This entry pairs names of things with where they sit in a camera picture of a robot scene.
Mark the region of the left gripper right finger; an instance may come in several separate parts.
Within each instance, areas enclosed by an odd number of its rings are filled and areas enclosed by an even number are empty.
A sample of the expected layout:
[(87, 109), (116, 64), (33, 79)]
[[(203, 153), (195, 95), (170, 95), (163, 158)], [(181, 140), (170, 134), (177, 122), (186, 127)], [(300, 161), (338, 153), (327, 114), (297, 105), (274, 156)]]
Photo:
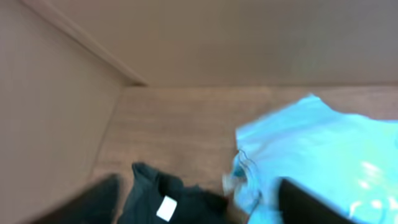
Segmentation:
[(288, 179), (279, 185), (278, 210), (284, 224), (354, 224)]

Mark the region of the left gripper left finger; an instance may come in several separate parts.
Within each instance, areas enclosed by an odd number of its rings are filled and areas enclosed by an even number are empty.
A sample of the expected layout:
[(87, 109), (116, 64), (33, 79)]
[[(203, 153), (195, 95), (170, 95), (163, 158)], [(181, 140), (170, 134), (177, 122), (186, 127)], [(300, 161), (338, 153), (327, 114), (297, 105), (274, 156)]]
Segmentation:
[(31, 224), (110, 224), (117, 214), (121, 178), (110, 174)]

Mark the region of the light blue printed t-shirt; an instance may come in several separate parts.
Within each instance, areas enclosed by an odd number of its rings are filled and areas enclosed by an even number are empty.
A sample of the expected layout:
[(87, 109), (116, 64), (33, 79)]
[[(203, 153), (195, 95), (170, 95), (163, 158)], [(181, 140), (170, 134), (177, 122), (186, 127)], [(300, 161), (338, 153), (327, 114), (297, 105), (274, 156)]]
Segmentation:
[(308, 95), (236, 130), (223, 187), (249, 223), (280, 223), (277, 189), (288, 179), (359, 223), (397, 222), (397, 121), (330, 108)]

